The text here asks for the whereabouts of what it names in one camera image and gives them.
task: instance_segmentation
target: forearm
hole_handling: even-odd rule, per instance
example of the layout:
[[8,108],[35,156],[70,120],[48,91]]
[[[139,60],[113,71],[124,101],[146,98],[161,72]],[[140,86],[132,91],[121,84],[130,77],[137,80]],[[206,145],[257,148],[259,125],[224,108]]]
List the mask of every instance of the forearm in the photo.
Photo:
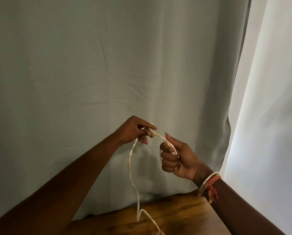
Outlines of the forearm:
[[[203,183],[203,178],[212,173],[207,166],[201,171],[203,172],[194,180],[198,187]],[[241,198],[222,179],[217,180],[213,187],[217,190],[219,199],[212,202],[211,206],[233,235],[284,235],[281,230]]]
[[110,135],[0,218],[0,234],[58,234],[120,146]]

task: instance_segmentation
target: person's left hand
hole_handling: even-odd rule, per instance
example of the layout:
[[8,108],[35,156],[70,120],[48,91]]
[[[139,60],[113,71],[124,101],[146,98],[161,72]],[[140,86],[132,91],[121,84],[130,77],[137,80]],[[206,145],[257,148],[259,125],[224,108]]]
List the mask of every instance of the person's left hand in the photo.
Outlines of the person's left hand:
[[136,116],[131,116],[114,132],[114,135],[121,144],[132,142],[136,138],[141,143],[148,144],[146,135],[153,138],[149,129],[157,130],[157,127]]

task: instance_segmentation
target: finger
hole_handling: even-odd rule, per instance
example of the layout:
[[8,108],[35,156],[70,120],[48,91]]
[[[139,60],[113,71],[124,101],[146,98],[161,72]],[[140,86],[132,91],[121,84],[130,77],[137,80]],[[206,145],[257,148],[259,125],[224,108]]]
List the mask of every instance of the finger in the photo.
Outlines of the finger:
[[170,161],[170,162],[177,162],[180,158],[180,155],[162,152],[161,157],[162,157],[162,159],[165,159],[165,160]]
[[144,144],[148,144],[148,140],[147,140],[146,136],[142,136],[141,138],[143,139]]
[[150,129],[148,129],[148,128],[139,129],[139,137],[146,136],[146,135],[149,136],[149,137],[151,137],[151,138],[153,138],[153,134],[150,131]]
[[166,172],[174,172],[174,170],[175,170],[175,168],[165,167],[165,166],[163,166],[163,165],[162,165],[161,168],[162,168],[164,171],[166,171]]
[[171,168],[177,168],[180,165],[180,161],[176,161],[176,162],[170,162],[166,159],[162,159],[162,165],[164,167],[171,167]]
[[147,121],[141,119],[141,118],[138,118],[136,117],[136,122],[137,122],[137,125],[141,125],[143,127],[147,127],[147,128],[151,128],[153,130],[157,130],[157,127],[152,125],[151,123],[148,123]]
[[166,142],[163,142],[162,144],[160,144],[160,149],[166,153],[174,152],[174,148],[170,147]]
[[175,146],[176,149],[180,149],[184,143],[171,137],[169,134],[166,133],[166,139]]
[[142,144],[144,144],[144,140],[142,138],[137,138]]

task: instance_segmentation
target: silver bangle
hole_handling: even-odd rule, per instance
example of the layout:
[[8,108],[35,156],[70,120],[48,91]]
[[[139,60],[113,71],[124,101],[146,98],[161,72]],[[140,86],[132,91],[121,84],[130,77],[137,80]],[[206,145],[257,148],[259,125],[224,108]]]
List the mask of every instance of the silver bangle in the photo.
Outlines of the silver bangle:
[[206,180],[204,180],[203,184],[202,184],[202,185],[200,186],[200,188],[198,189],[198,193],[199,193],[200,197],[204,197],[204,196],[201,194],[201,190],[202,190],[202,188],[204,187],[204,185],[207,183],[207,181],[209,181],[209,179],[210,179],[211,177],[213,177],[213,176],[216,175],[216,174],[219,174],[219,173],[218,173],[218,172],[211,173],[211,174],[206,178]]

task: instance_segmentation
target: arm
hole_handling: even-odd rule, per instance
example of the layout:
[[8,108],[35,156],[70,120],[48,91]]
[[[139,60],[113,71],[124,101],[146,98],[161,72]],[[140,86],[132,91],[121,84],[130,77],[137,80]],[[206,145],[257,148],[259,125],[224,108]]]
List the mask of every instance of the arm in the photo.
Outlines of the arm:
[[123,144],[136,138],[147,144],[148,128],[135,116],[54,176],[30,197],[0,218],[0,234],[60,234],[69,225],[89,189]]
[[[162,143],[160,145],[161,150],[163,150],[161,153],[162,169],[172,172],[176,176],[192,180],[197,187],[200,187],[213,171],[198,159],[187,144],[168,134],[166,137],[175,146],[178,155],[173,155],[171,153],[173,149],[167,143]],[[217,190],[219,199],[215,203],[211,203],[211,206],[233,235],[284,235],[224,181],[217,180],[213,187]]]

